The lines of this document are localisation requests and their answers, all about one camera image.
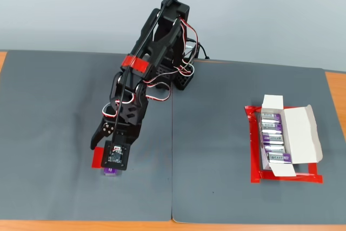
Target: black robotic arm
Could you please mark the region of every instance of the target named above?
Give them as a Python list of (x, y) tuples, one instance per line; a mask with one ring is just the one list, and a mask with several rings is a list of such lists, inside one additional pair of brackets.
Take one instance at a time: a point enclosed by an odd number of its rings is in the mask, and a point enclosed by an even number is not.
[(94, 150), (103, 137), (106, 141), (101, 166), (126, 170), (130, 147), (138, 138), (148, 99), (147, 88), (161, 87), (171, 92), (171, 84), (184, 90), (193, 77), (193, 62), (198, 55), (198, 40), (188, 59), (185, 56), (189, 6), (178, 0), (163, 0), (142, 28), (131, 53), (126, 56), (113, 80), (110, 103), (102, 110), (100, 125), (91, 139)]

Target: red tape outline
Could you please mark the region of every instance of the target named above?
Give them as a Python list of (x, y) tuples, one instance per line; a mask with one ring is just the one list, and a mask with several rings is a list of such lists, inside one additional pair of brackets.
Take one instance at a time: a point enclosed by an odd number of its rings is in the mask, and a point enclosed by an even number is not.
[(273, 181), (302, 181), (323, 184), (323, 176), (318, 174), (317, 163), (308, 163), (308, 173), (296, 173), (295, 177), (276, 177), (271, 170), (261, 170), (260, 142), (258, 139), (258, 125), (255, 113), (260, 113), (262, 107), (246, 106), (250, 126), (250, 163), (251, 183), (260, 183), (261, 180)]

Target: battery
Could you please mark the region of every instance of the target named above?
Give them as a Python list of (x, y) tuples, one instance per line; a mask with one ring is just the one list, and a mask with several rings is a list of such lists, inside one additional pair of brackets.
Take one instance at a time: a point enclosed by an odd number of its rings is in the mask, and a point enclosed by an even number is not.
[(276, 153), (285, 153), (285, 147), (280, 146), (279, 144), (269, 144), (269, 145), (264, 145), (264, 150), (266, 153), (274, 151)]
[(283, 154), (277, 152), (267, 153), (269, 162), (275, 163), (292, 163), (290, 154)]
[(282, 125), (276, 123), (262, 123), (262, 133), (282, 134)]
[(111, 168), (104, 168), (103, 169), (103, 174), (105, 176), (116, 176), (117, 175), (117, 170), (116, 169), (111, 169)]
[(283, 144), (283, 137), (279, 134), (262, 134), (263, 144)]
[(281, 123), (280, 114), (261, 113), (262, 123)]

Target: gray mat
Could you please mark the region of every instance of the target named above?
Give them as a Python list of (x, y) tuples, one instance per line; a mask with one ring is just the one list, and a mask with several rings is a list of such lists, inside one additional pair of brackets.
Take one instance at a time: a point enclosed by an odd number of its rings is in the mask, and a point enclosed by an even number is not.
[[(345, 224), (346, 144), (322, 69), (196, 63), (173, 94), (173, 205), (177, 222)], [(312, 105), (323, 150), (324, 184), (250, 183), (246, 105), (264, 94), (286, 106)]]
[(123, 57), (7, 54), (0, 80), (0, 219), (171, 219), (171, 100), (149, 102), (127, 171), (114, 178), (91, 168), (90, 139)]

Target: box flap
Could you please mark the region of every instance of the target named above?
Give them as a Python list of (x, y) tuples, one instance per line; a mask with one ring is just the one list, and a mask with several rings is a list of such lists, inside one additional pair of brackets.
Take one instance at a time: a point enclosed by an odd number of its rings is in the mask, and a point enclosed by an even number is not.
[(323, 155), (312, 107), (289, 108), (283, 113), (292, 163), (319, 162)]
[(293, 164), (290, 163), (269, 163), (269, 166), (276, 177), (296, 176)]
[(262, 111), (268, 113), (280, 113), (283, 109), (283, 96), (264, 95)]

